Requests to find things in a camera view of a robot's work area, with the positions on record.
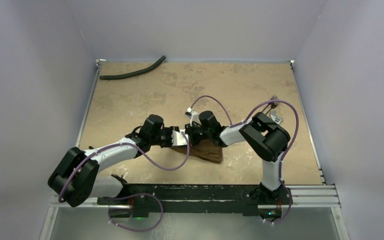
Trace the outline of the brown fabric napkin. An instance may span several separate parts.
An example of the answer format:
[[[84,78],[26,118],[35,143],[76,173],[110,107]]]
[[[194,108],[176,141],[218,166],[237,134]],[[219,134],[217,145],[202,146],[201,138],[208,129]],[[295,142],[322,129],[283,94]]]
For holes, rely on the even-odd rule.
[[[223,161],[223,148],[215,145],[209,139],[190,142],[188,156],[215,164],[221,164]]]

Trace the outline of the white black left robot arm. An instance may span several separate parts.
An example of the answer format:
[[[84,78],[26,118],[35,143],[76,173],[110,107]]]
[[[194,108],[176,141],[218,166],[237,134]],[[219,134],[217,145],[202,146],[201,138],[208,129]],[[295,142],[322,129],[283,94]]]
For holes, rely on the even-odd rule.
[[[153,146],[169,148],[189,146],[189,136],[176,126],[166,127],[159,115],[149,115],[120,140],[98,148],[70,148],[48,179],[48,186],[58,195],[59,203],[71,207],[89,198],[110,198],[118,205],[126,203],[129,191],[123,177],[99,178],[98,174],[122,161],[133,160]]]

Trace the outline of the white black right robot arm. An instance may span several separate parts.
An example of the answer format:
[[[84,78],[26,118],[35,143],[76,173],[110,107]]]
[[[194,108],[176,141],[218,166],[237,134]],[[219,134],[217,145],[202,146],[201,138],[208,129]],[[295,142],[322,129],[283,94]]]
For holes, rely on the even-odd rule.
[[[291,137],[270,117],[257,112],[251,119],[231,127],[222,126],[213,112],[207,110],[198,115],[197,122],[192,121],[185,125],[185,133],[192,146],[206,140],[220,148],[247,142],[262,160],[262,200],[272,204],[280,198],[281,158],[286,153]]]

